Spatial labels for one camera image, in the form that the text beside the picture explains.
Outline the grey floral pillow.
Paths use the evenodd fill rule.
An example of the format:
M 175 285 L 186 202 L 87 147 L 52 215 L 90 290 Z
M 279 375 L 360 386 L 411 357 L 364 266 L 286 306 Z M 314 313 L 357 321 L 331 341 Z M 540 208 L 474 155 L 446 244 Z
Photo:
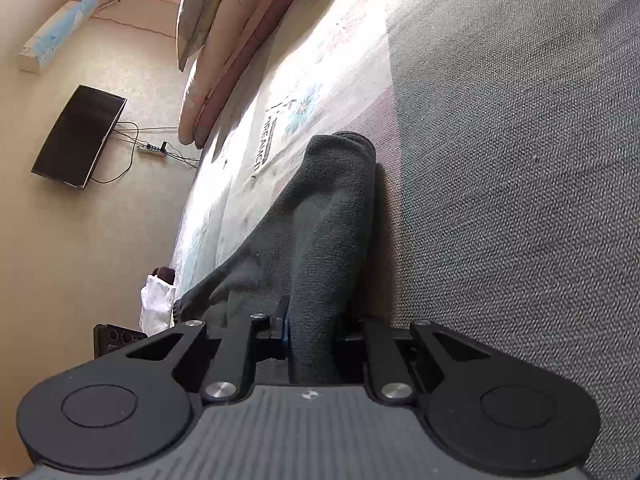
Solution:
M 188 59 L 204 44 L 221 0 L 181 0 L 177 18 L 177 63 L 183 72 Z

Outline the pink floral folded quilt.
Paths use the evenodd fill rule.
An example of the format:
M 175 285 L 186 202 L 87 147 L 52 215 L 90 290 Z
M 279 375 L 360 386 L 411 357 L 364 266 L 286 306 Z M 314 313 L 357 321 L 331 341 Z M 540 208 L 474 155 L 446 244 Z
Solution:
M 199 127 L 198 118 L 216 84 L 220 83 L 232 54 L 239 49 L 245 27 L 255 12 L 265 6 L 266 0 L 221 0 L 204 44 L 189 58 L 194 63 L 184 88 L 178 122 L 181 144 L 195 144 L 200 148 L 206 143 L 209 128 Z

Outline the wall air conditioner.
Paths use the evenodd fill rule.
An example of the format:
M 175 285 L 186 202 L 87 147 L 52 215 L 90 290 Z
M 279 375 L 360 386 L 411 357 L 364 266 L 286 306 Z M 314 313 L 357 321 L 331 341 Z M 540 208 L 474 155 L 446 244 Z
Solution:
M 17 53 L 22 72 L 40 74 L 55 58 L 67 40 L 96 12 L 122 0 L 70 0 L 59 8 Z

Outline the white plush toy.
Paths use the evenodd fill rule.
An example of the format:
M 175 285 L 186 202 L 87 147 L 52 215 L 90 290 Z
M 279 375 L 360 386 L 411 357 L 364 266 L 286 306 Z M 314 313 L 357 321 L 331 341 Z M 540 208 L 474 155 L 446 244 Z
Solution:
M 140 290 L 139 326 L 146 336 L 151 337 L 171 328 L 176 294 L 175 276 L 174 269 L 162 266 L 148 275 Z

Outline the white power strip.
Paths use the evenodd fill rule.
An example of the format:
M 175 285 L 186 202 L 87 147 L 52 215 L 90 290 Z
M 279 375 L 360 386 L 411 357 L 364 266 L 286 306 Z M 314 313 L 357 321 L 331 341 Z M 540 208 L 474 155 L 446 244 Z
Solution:
M 138 143 L 137 150 L 145 155 L 151 155 L 156 157 L 167 157 L 166 143 L 162 146 L 157 146 L 151 143 Z

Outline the black flat television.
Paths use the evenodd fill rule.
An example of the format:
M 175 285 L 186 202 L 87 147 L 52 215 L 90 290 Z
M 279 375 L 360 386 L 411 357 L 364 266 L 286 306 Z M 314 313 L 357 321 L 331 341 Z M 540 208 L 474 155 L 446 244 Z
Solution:
M 85 188 L 127 99 L 80 84 L 32 165 L 37 176 Z

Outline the dark grey sweatpants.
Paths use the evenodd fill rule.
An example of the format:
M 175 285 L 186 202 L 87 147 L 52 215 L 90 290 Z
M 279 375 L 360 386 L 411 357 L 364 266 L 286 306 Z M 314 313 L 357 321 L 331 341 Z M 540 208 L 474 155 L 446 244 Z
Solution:
M 247 239 L 175 302 L 175 322 L 226 327 L 254 312 L 274 314 L 286 299 L 292 382 L 337 382 L 334 327 L 367 255 L 375 181 L 375 148 L 364 136 L 313 136 Z

